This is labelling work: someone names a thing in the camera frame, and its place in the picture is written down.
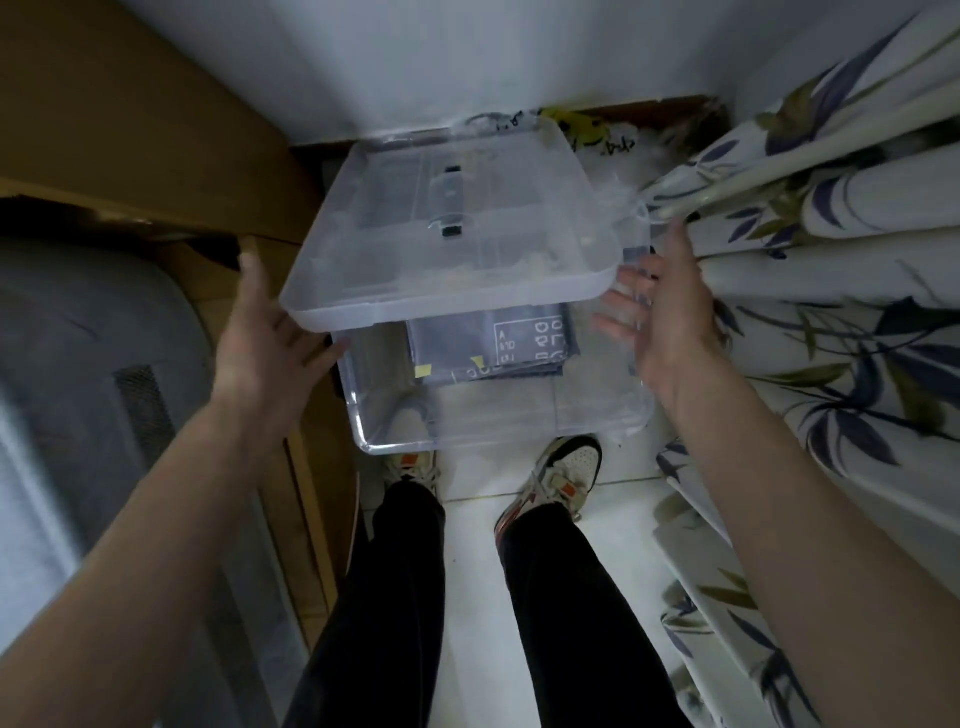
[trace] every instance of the hand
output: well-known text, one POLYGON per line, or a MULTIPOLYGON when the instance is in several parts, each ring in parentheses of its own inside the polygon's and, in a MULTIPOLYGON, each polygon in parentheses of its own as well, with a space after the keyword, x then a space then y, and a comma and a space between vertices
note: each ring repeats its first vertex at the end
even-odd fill
POLYGON ((240 269, 236 303, 217 347, 211 404, 271 447, 293 429, 348 342, 324 350, 325 334, 305 332, 270 301, 259 257, 241 254, 240 269))
POLYGON ((665 256, 646 255, 638 268, 621 268, 616 279, 633 295, 610 290, 602 300, 628 324, 602 314, 594 315, 594 324, 634 346, 636 370, 669 410, 682 372, 702 363, 704 354, 721 351, 713 325, 713 296, 700 275, 683 221, 670 223, 665 256), (638 303, 637 296, 648 303, 638 303))

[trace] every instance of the folded fabric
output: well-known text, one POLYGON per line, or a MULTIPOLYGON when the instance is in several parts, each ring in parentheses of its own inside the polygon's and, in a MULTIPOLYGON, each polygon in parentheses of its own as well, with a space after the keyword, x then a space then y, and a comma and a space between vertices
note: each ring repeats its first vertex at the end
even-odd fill
POLYGON ((424 384, 497 376, 556 376, 575 343, 565 304, 515 306, 407 322, 424 384))

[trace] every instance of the white wall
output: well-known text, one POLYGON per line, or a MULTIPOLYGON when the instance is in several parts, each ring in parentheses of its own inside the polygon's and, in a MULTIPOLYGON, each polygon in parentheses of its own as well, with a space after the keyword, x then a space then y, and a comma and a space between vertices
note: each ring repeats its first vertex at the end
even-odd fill
POLYGON ((735 83, 829 0, 122 0, 294 143, 735 83))
POLYGON ((736 86, 733 117, 740 123, 798 85, 855 55, 936 0, 845 0, 796 33, 736 86))

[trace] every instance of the floral curtain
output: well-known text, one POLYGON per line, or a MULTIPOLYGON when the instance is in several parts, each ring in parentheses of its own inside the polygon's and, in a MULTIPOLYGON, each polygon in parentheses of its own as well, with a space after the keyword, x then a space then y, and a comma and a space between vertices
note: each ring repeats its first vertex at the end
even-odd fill
MULTIPOLYGON (((960 595, 958 115, 960 3, 947 3, 796 88, 644 199, 655 217, 687 215, 738 369, 960 595)), ((663 623, 716 724, 755 724, 757 699, 768 725, 817 724, 683 443, 658 462, 697 511, 658 531, 690 600, 663 623), (730 681, 716 674, 718 643, 754 703, 713 697, 730 681)))

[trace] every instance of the white tile floor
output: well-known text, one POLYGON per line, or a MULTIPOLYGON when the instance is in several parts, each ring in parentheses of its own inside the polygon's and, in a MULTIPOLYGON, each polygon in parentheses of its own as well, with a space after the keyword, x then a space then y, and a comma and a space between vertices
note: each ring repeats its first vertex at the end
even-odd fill
MULTIPOLYGON (((604 463, 581 527, 669 671, 681 660, 660 627, 662 594, 675 580, 654 546, 654 511, 673 490, 654 457, 670 438, 658 415, 624 439, 600 435, 604 463)), ((442 452, 446 509, 446 625, 433 728, 539 725, 514 611, 493 545, 493 525, 513 501, 546 442, 442 452)), ((375 462, 361 468, 367 528, 383 499, 375 462)))

